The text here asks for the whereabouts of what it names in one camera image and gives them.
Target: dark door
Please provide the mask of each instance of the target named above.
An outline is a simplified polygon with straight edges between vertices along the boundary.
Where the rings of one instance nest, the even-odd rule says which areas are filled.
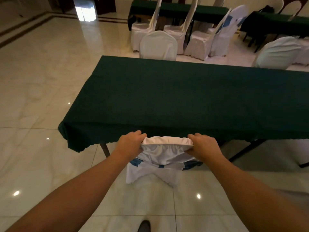
[[[63,13],[75,7],[73,0],[58,0],[58,3]]]
[[[115,0],[95,0],[95,8],[98,15],[116,12]]]

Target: person's right arm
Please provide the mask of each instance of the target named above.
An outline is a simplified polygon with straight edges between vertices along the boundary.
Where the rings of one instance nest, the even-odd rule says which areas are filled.
[[[235,212],[250,232],[309,231],[309,216],[275,190],[230,163],[212,137],[189,134],[188,151],[204,162],[224,188]]]

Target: person's left hand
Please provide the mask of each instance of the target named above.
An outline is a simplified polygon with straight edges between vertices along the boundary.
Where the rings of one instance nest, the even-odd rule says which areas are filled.
[[[145,137],[147,137],[147,134],[142,134],[140,130],[122,135],[118,140],[114,152],[120,154],[121,158],[130,162],[143,151],[140,145]]]

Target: green tablecloth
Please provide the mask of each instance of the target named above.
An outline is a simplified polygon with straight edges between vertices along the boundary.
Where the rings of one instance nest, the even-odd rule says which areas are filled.
[[[131,26],[136,21],[134,15],[152,16],[155,11],[156,5],[156,1],[133,0],[128,16],[129,30],[131,31]],[[191,5],[187,4],[162,2],[159,16],[167,18],[185,19],[189,12],[190,6]],[[226,7],[198,5],[193,19],[218,24],[221,19],[226,15],[227,11],[228,8]]]
[[[308,88],[307,72],[102,56],[58,129],[77,152],[138,129],[307,139]]]
[[[240,30],[254,36],[269,33],[309,36],[309,18],[295,16],[288,21],[290,17],[290,15],[254,11],[245,19]]]

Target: forearm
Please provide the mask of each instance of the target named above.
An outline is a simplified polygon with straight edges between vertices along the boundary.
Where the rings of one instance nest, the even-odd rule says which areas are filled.
[[[234,210],[251,232],[308,231],[309,218],[273,189],[223,156],[205,160],[224,188]]]
[[[128,163],[112,154],[57,188],[7,232],[78,231],[94,213]]]

